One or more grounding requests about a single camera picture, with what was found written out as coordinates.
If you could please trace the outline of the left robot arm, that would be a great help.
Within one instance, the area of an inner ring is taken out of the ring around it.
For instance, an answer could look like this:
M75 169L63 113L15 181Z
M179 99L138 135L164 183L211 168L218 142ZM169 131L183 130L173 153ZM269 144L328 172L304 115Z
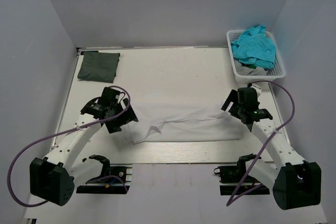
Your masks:
M120 132L122 126L138 118L129 93L122 87L105 87L101 96L89 100L81 109L74 127L44 158L35 158L29 166L30 192L45 201L65 205L77 187L104 182L111 178L108 158L92 154L79 164L75 161L91 138L102 128Z

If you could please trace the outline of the white t-shirt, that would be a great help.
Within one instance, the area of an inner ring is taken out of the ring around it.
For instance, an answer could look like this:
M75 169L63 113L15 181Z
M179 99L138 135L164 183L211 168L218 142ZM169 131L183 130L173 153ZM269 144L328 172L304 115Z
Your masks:
M239 121L214 104L136 103L137 122L121 127L120 139L142 142L213 142L239 140Z

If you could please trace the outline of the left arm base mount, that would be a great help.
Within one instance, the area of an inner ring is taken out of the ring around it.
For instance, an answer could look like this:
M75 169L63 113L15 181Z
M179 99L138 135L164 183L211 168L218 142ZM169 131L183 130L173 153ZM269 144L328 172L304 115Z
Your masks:
M99 177L79 186L77 194L126 195L132 180L132 165L110 166Z

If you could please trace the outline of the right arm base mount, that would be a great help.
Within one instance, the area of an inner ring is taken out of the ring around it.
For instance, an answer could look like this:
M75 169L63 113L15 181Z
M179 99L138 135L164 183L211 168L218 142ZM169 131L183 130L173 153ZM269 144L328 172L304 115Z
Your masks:
M213 172L214 175L219 177L221 196L230 196L245 173L244 171L240 171L237 165L218 166ZM259 185L260 182L257 179L248 175L243 184L239 187L236 195L244 193Z

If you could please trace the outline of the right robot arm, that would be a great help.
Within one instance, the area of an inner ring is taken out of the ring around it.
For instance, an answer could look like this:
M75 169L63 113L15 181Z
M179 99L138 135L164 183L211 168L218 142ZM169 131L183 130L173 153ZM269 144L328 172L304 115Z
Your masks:
M309 162L287 142L267 109L259 108L259 91L249 84L231 90L222 110L239 119L262 143L257 154L238 158L235 165L219 166L220 183L233 186L228 205L246 194L271 193L282 210L318 205L321 168Z

